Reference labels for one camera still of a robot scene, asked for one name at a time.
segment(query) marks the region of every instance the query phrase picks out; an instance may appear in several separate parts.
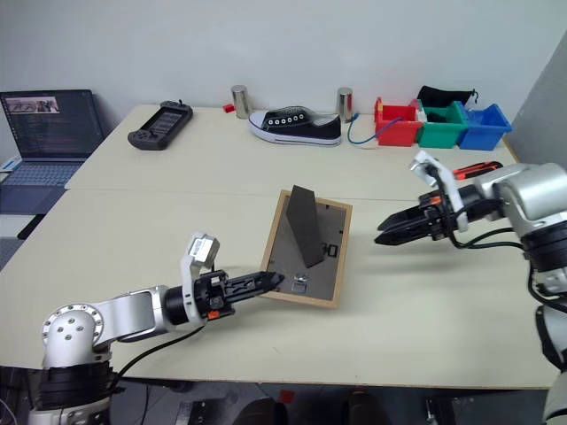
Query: white shoe sole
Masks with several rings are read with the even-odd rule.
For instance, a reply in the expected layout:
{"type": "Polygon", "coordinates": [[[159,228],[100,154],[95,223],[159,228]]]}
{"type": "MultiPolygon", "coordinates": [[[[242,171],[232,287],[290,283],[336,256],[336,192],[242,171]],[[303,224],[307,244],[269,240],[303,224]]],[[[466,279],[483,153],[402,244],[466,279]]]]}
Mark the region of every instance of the white shoe sole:
{"type": "Polygon", "coordinates": [[[336,139],[318,139],[316,137],[299,137],[297,135],[277,135],[268,131],[257,128],[254,124],[248,121],[248,127],[260,139],[270,143],[278,144],[311,144],[313,146],[338,146],[341,143],[341,136],[336,139]]]}

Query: laptop screen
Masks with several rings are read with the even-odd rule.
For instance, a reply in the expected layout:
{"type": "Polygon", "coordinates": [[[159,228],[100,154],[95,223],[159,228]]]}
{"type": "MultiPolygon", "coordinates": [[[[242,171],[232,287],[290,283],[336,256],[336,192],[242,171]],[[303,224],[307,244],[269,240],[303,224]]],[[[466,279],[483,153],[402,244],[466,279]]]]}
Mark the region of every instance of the laptop screen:
{"type": "Polygon", "coordinates": [[[87,158],[103,141],[90,90],[0,93],[23,159],[87,158]]]}

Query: storage bin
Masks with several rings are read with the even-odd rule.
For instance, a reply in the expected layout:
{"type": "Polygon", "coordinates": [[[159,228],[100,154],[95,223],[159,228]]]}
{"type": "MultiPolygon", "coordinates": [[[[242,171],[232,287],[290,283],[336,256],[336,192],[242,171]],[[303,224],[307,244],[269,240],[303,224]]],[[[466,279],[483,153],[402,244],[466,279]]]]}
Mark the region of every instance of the storage bin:
{"type": "Polygon", "coordinates": [[[482,111],[466,111],[462,104],[459,104],[459,109],[467,120],[467,130],[458,142],[461,149],[491,151],[505,133],[512,131],[497,104],[491,104],[482,111]]]}
{"type": "Polygon", "coordinates": [[[417,142],[422,148],[452,148],[459,136],[467,128],[467,120],[459,108],[460,102],[452,102],[447,108],[419,107],[428,117],[417,134],[417,142]],[[431,122],[430,116],[437,115],[444,122],[431,122]]]}
{"type": "Polygon", "coordinates": [[[392,124],[377,137],[379,145],[409,147],[416,142],[417,130],[423,124],[417,120],[417,102],[413,101],[408,106],[383,104],[382,97],[379,97],[374,107],[376,131],[396,118],[402,120],[392,124]]]}

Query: blue bin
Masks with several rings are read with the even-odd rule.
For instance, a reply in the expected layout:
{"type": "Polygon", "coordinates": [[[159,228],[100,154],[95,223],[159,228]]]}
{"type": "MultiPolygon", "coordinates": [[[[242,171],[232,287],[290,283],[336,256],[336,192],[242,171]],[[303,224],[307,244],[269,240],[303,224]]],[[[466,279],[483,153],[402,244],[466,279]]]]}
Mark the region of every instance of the blue bin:
{"type": "Polygon", "coordinates": [[[457,142],[461,149],[491,151],[505,133],[512,131],[497,104],[491,104],[482,111],[466,111],[460,102],[458,104],[468,125],[457,142]]]}

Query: silver cylinder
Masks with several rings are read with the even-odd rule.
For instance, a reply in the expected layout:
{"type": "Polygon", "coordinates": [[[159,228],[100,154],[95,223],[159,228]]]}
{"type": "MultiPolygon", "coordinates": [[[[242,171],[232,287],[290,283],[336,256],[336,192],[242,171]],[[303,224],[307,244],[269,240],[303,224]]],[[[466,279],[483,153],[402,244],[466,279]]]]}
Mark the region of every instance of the silver cylinder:
{"type": "Polygon", "coordinates": [[[341,87],[337,90],[337,114],[343,122],[353,120],[353,90],[341,87]]]}
{"type": "Polygon", "coordinates": [[[252,108],[248,102],[248,90],[246,86],[232,86],[230,90],[232,91],[234,107],[237,110],[237,117],[241,120],[248,120],[248,117],[252,113],[252,108]]]}

